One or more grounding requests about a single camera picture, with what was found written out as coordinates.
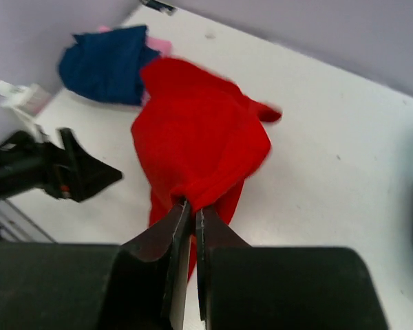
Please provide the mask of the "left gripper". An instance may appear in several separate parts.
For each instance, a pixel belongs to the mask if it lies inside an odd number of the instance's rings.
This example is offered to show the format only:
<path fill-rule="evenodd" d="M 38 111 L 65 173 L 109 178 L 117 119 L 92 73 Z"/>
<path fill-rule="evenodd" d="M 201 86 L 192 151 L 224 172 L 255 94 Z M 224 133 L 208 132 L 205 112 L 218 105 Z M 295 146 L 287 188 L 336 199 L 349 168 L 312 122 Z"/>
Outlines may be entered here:
<path fill-rule="evenodd" d="M 0 200 L 38 188 L 77 203 L 119 182 L 123 173 L 92 157 L 69 128 L 58 130 L 63 148 L 39 129 L 15 131 L 0 143 Z"/>

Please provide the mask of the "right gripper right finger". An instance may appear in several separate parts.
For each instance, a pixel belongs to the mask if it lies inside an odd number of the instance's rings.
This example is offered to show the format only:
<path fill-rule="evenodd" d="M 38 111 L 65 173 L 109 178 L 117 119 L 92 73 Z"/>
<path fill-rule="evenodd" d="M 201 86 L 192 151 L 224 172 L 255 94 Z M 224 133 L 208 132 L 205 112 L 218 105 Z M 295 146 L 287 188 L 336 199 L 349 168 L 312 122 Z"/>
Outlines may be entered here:
<path fill-rule="evenodd" d="M 387 329 L 363 259 L 348 247 L 253 247 L 212 208 L 196 215 L 207 329 Z"/>

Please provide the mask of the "navy blue folded t shirt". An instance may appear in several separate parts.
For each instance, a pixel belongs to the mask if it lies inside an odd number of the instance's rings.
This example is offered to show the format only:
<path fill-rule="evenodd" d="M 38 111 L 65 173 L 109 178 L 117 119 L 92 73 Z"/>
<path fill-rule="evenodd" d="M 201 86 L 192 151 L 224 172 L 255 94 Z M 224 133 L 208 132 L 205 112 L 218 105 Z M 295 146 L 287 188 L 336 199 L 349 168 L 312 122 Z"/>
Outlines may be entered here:
<path fill-rule="evenodd" d="M 160 53 L 147 46 L 147 26 L 75 34 L 58 66 L 63 85 L 96 102 L 139 106 L 140 70 Z"/>

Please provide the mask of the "blue label sticker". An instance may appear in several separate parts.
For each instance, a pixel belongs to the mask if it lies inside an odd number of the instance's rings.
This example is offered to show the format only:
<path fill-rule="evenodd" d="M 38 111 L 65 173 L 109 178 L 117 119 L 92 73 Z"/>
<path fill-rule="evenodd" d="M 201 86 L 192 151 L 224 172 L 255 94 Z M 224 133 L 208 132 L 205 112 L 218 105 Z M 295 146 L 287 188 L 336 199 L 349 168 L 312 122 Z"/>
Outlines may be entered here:
<path fill-rule="evenodd" d="M 169 5 L 167 3 L 164 3 L 162 1 L 158 1 L 158 0 L 140 0 L 141 4 L 156 10 L 158 12 L 161 12 L 163 14 L 167 14 L 169 16 L 172 16 L 174 14 L 174 12 L 177 10 L 175 7 L 173 7 L 172 5 Z"/>

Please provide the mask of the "red t shirt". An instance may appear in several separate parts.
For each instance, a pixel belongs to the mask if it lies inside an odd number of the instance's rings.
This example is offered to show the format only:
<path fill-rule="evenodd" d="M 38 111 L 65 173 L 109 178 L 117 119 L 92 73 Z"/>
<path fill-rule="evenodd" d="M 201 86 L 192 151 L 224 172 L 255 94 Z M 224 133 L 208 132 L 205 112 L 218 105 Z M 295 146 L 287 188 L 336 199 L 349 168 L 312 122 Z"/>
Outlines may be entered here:
<path fill-rule="evenodd" d="M 245 180 L 271 151 L 264 125 L 282 111 L 179 58 L 155 60 L 140 75 L 149 99 L 131 134 L 151 187 L 149 224 L 181 199 L 194 212 L 213 206 L 230 223 Z"/>

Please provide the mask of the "pink folded t shirt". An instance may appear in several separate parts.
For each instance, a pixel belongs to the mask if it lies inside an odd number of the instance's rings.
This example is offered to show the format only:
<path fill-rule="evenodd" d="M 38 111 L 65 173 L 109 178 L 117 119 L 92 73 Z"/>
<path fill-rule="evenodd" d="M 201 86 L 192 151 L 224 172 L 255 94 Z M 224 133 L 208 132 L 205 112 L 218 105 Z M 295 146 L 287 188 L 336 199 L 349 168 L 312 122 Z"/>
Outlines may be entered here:
<path fill-rule="evenodd" d="M 108 32 L 111 30 L 112 29 L 110 27 L 107 27 L 105 25 L 101 25 L 97 29 L 97 31 L 100 33 Z M 159 52 L 160 57 L 169 56 L 172 51 L 172 44 L 170 41 L 166 41 L 160 38 L 154 38 L 152 36 L 146 37 L 146 46 Z M 144 91 L 144 94 L 142 95 L 141 105 L 144 106 L 147 103 L 148 99 L 149 99 L 149 94 L 148 92 Z"/>

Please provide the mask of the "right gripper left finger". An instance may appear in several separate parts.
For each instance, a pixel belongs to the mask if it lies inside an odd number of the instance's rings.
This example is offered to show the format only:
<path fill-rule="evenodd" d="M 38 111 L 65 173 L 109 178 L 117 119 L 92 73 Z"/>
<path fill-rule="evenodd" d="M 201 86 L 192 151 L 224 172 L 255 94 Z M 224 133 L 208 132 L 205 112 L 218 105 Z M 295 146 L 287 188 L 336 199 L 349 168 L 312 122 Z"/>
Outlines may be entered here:
<path fill-rule="evenodd" d="M 123 245 L 8 243 L 0 235 L 0 329 L 181 329 L 191 205 Z"/>

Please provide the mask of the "aluminium rail frame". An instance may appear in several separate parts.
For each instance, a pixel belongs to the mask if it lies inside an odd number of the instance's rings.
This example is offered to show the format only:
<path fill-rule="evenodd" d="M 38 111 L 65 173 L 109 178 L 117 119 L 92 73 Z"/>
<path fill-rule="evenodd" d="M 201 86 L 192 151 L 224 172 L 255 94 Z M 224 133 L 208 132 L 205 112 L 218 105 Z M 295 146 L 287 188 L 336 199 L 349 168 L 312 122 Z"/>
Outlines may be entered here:
<path fill-rule="evenodd" d="M 11 201 L 0 201 L 0 239 L 9 242 L 56 243 Z"/>

